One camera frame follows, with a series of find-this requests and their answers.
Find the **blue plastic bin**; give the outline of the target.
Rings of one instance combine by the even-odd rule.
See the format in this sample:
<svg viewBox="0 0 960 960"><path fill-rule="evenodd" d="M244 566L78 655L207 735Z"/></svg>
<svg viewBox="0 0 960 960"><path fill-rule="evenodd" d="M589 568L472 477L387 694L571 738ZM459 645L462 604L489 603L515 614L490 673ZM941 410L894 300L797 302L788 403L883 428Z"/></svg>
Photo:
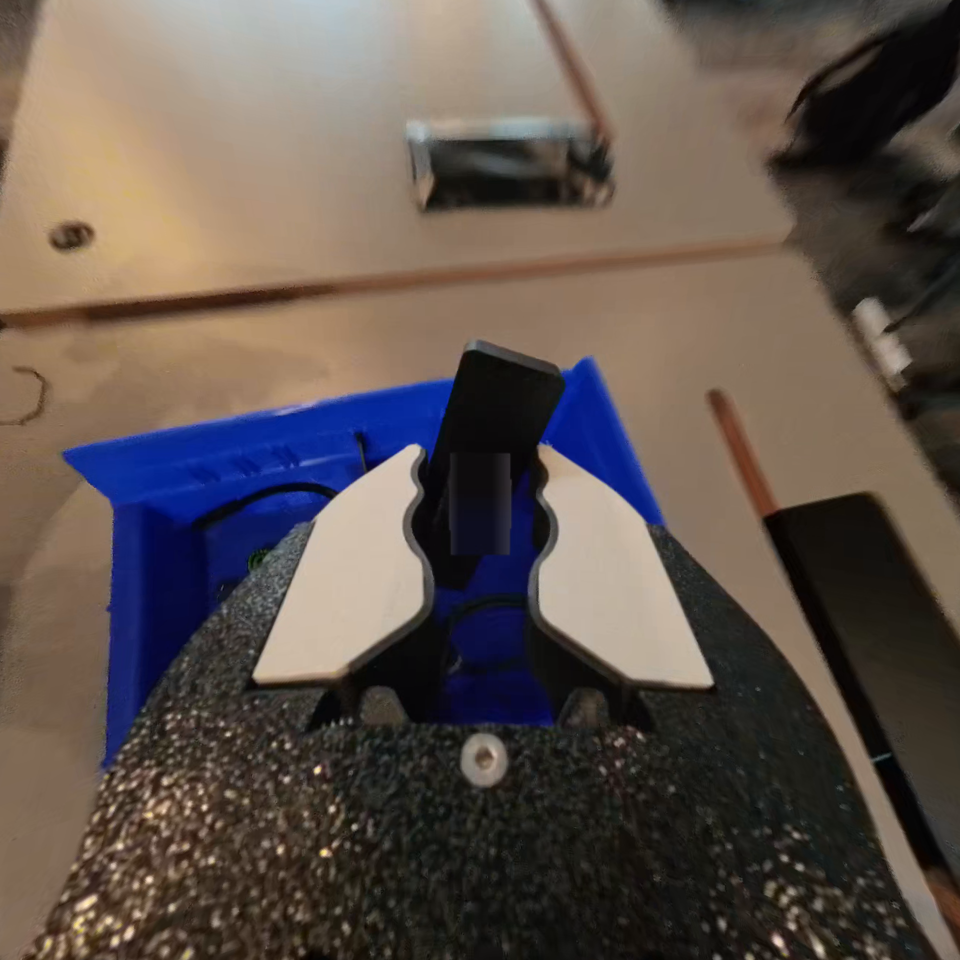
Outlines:
<svg viewBox="0 0 960 960"><path fill-rule="evenodd" d="M253 571L257 559L367 467L417 444L434 449L452 379L242 414L64 451L110 503L112 568L104 760L108 765L162 674ZM519 607L460 613L526 593L535 558L529 480L512 502L510 557L483 560L464 589L439 588L433 623L465 663L417 719L546 726L544 689L522 667Z"/></svg>

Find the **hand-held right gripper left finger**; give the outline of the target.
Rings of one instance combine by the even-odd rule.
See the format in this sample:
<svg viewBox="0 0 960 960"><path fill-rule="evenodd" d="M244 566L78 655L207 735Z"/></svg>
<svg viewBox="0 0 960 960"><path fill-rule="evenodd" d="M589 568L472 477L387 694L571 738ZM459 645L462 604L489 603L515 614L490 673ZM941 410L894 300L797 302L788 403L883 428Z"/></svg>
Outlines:
<svg viewBox="0 0 960 960"><path fill-rule="evenodd" d="M315 517L252 672L258 687L337 683L428 618L435 579L414 534L426 450L411 443Z"/></svg>

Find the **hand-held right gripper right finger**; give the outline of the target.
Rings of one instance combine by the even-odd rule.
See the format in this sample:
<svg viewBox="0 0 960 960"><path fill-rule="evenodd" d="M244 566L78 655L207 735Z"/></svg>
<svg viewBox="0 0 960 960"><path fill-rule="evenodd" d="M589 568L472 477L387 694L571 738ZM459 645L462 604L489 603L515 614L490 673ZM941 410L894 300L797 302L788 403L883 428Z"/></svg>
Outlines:
<svg viewBox="0 0 960 960"><path fill-rule="evenodd" d="M642 514L551 445L536 451L545 546L529 583L536 626L615 682L713 690L714 675Z"/></svg>

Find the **black rectangular device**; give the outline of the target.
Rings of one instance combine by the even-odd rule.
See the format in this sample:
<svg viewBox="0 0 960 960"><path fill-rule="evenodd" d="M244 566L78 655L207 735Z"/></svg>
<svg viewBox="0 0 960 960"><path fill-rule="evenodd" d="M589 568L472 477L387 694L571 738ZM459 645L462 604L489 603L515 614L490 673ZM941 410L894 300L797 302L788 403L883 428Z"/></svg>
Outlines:
<svg viewBox="0 0 960 960"><path fill-rule="evenodd" d="M510 554L514 493L565 389L546 360L482 340L463 349L415 528L439 587L461 591L483 559Z"/></svg>

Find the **flat black box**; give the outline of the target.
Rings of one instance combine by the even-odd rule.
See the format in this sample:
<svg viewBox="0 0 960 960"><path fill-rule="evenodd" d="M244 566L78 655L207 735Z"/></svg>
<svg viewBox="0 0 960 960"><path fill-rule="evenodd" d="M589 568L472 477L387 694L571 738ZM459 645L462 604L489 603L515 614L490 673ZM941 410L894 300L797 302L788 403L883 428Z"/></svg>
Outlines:
<svg viewBox="0 0 960 960"><path fill-rule="evenodd" d="M957 884L957 634L869 493L763 523L920 867Z"/></svg>

